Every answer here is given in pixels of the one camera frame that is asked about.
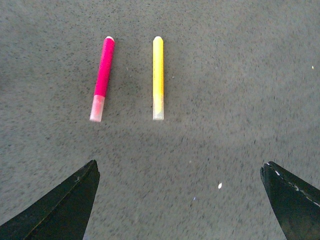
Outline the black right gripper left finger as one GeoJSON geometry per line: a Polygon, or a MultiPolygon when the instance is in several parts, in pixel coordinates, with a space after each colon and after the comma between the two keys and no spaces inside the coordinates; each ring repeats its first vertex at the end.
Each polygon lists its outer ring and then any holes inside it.
{"type": "Polygon", "coordinates": [[[0,227],[2,240],[82,240],[100,181],[89,161],[27,209],[0,227]]]}

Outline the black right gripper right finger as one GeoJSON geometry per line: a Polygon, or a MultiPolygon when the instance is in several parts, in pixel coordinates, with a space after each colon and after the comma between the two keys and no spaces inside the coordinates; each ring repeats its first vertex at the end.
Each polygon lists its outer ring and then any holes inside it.
{"type": "Polygon", "coordinates": [[[320,190],[273,161],[260,178],[275,217],[288,240],[320,238],[320,190]]]}

